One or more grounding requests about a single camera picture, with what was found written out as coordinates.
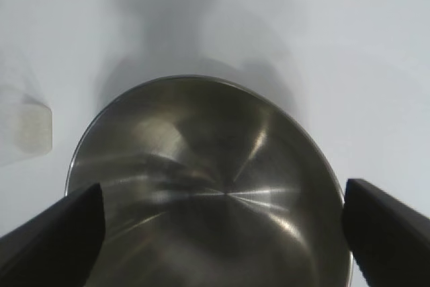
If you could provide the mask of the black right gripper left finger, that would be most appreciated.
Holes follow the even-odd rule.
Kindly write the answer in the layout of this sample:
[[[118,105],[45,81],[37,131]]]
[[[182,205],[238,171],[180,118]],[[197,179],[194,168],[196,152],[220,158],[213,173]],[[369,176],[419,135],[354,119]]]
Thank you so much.
[[[104,239],[97,183],[70,193],[1,238],[1,285],[84,286]]]

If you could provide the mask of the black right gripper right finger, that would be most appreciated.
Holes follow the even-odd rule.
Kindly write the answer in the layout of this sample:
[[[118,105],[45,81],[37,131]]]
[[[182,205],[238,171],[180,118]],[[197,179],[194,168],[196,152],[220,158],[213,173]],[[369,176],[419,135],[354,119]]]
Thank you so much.
[[[349,179],[341,222],[369,286],[429,285],[427,217],[364,179]]]

